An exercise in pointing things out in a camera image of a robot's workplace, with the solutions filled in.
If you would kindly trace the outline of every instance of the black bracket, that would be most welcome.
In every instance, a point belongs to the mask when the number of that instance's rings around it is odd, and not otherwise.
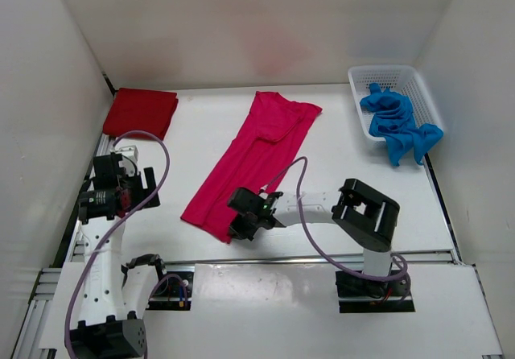
[[[170,280],[164,283],[164,287],[160,287],[148,302],[148,311],[190,311],[192,308],[193,283],[195,280],[195,272],[189,270],[168,271],[168,274],[177,274],[183,281],[187,281],[186,292],[187,302],[180,302],[180,284],[176,280]]]
[[[133,258],[126,264],[126,269],[134,269],[136,266],[155,266],[158,280],[162,279],[166,272],[164,261],[158,254],[144,254],[143,256]]]
[[[117,153],[93,158],[94,190],[82,192],[78,199],[79,221],[84,225],[91,218],[106,217],[113,220],[115,216],[123,217],[155,190],[152,167],[143,169],[147,186],[143,188],[141,174],[128,176],[126,169],[120,166],[121,161],[122,155]],[[143,208],[153,208],[160,204],[159,195],[156,194]]]
[[[229,226],[229,236],[252,241],[259,228],[282,227],[273,216],[275,202],[280,196],[282,192],[272,192],[263,198],[248,188],[237,188],[227,203],[238,213]]]
[[[146,351],[145,324],[141,319],[106,320],[71,331],[72,347],[80,359],[142,357]]]
[[[336,272],[336,289],[340,313],[415,312],[412,296],[403,301],[407,281],[379,283],[358,279],[347,272]]]
[[[332,220],[367,250],[384,253],[391,249],[400,206],[358,179],[345,180]],[[356,210],[361,204],[365,210]]]

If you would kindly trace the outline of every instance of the wire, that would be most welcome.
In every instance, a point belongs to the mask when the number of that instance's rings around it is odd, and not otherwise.
[[[386,294],[386,296],[383,298],[383,300],[381,300],[381,301],[379,302],[379,304],[383,304],[387,299],[389,299],[389,297],[392,295],[392,293],[393,293],[393,289],[392,289],[392,288],[390,288],[390,289],[388,290],[388,293]]]
[[[170,283],[167,283],[167,285],[164,287],[164,289],[162,291],[160,291],[159,293],[156,293],[154,296],[160,296],[167,290],[170,291]]]
[[[163,278],[160,279],[158,281],[158,283],[154,285],[154,288],[152,288],[152,291],[150,292],[150,297],[152,297],[154,295],[154,293],[159,289],[159,287],[161,287],[161,284],[164,283],[165,281],[167,281],[168,279],[176,279],[177,281],[179,281],[179,285],[183,288],[184,301],[187,303],[188,299],[187,299],[186,285],[184,285],[183,280],[180,278],[180,276],[178,276],[175,273],[169,273],[169,274],[163,276]]]
[[[82,186],[80,187],[80,192],[87,192],[88,189],[89,189],[89,185],[91,184],[91,182],[95,179],[94,176],[92,176],[91,178],[88,178],[87,180],[85,180],[82,184]]]
[[[148,138],[154,139],[163,149],[163,153],[166,158],[166,166],[164,169],[163,177],[159,181],[158,185],[154,189],[154,191],[144,200],[142,200],[139,204],[134,206],[132,210],[130,210],[121,220],[116,222],[111,228],[107,231],[107,233],[102,237],[102,239],[98,242],[97,247],[92,252],[91,256],[89,257],[88,262],[86,263],[86,266],[84,267],[84,270],[82,271],[82,274],[79,277],[79,281],[77,281],[77,285],[75,286],[75,290],[72,293],[72,297],[70,298],[70,304],[68,305],[68,309],[66,311],[66,317],[64,319],[64,346],[66,347],[66,350],[68,351],[68,355],[71,359],[78,359],[75,353],[73,352],[72,347],[72,338],[70,337],[70,323],[72,321],[72,311],[73,306],[75,305],[75,302],[77,300],[77,296],[79,295],[80,289],[82,288],[82,285],[84,284],[84,281],[86,280],[86,277],[88,276],[88,272],[91,269],[91,266],[95,262],[95,259],[97,258],[98,252],[100,251],[101,247],[105,244],[105,242],[113,235],[113,233],[118,229],[124,222],[126,222],[130,217],[133,216],[139,209],[141,209],[143,206],[145,206],[154,196],[158,193],[159,189],[163,186],[165,179],[168,176],[168,171],[170,170],[170,154],[168,153],[167,147],[164,145],[163,141],[159,139],[157,136],[141,130],[133,130],[124,133],[123,135],[119,136],[113,143],[113,147],[115,147],[123,138],[126,138],[127,136],[134,135],[134,134],[140,134],[145,135]],[[173,277],[171,274],[164,276],[161,280],[159,280],[159,284],[164,282],[164,280],[168,279],[169,277]],[[156,287],[152,290],[152,293],[154,293],[157,290]]]
[[[320,254],[320,256],[322,256],[327,262],[329,262],[333,266],[337,267],[338,269],[342,270],[343,272],[350,274],[351,276],[354,276],[358,279],[377,281],[379,283],[388,283],[388,282],[392,282],[392,281],[399,281],[402,279],[406,279],[406,284],[411,283],[411,281],[409,279],[409,275],[408,275],[408,262],[406,261],[406,259],[404,257],[402,257],[398,253],[392,253],[391,255],[392,255],[393,263],[400,269],[400,271],[398,273],[392,274],[390,276],[372,276],[370,274],[363,274],[360,272],[356,272],[352,269],[347,268],[346,266],[343,266],[342,264],[335,261],[330,256],[328,256],[327,254],[324,253],[324,251],[317,245],[317,243],[313,239],[312,235],[310,234],[309,229],[307,228],[306,217],[304,216],[303,202],[302,202],[301,194],[300,194],[300,188],[302,187],[304,175],[306,174],[306,170],[307,170],[307,158],[305,156],[301,156],[301,157],[297,158],[296,160],[294,160],[289,166],[287,166],[282,171],[280,171],[270,181],[269,185],[272,184],[282,174],[287,172],[291,166],[293,166],[297,162],[300,162],[301,160],[304,161],[304,165],[303,165],[303,169],[300,173],[300,177],[299,177],[299,181],[297,182],[297,189],[296,189],[297,201],[299,202],[300,222],[304,229],[304,233],[306,234],[307,240],[311,243],[313,248],[315,248],[315,250]],[[407,290],[406,290],[404,298],[407,296],[407,294],[409,294],[409,290],[410,290],[410,288],[407,286]]]

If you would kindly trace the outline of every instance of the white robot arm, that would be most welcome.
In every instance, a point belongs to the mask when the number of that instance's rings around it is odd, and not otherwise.
[[[302,205],[307,223],[338,225],[363,246],[362,274],[390,275],[391,241],[400,210],[397,202],[358,179],[347,179],[338,192],[303,195]],[[228,206],[238,213],[230,227],[230,234],[236,239],[252,241],[259,228],[272,229],[301,222],[297,196],[290,193],[258,195],[238,188]]]
[[[167,273],[163,260],[158,254],[147,254],[124,264],[125,223],[96,250],[113,225],[155,190],[152,168],[144,170],[147,188],[143,188],[137,163],[135,146],[94,158],[94,189],[79,196],[84,262],[97,254],[84,281],[78,324],[70,332],[73,351],[80,359],[142,357],[146,351],[142,317],[156,283]],[[155,195],[143,208],[159,205]]]

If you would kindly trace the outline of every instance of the folded red towel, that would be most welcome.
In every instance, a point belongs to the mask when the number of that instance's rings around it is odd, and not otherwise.
[[[143,130],[164,139],[176,108],[177,93],[120,88],[105,119],[103,132],[120,136],[127,131]]]

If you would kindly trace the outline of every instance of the white wall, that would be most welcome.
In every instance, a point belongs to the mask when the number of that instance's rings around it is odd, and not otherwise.
[[[447,128],[431,158],[501,344],[515,357],[515,0],[452,0],[420,60]]]
[[[50,264],[111,97],[61,0],[0,0],[0,352]]]
[[[340,83],[412,64],[448,0],[66,0],[114,85]]]

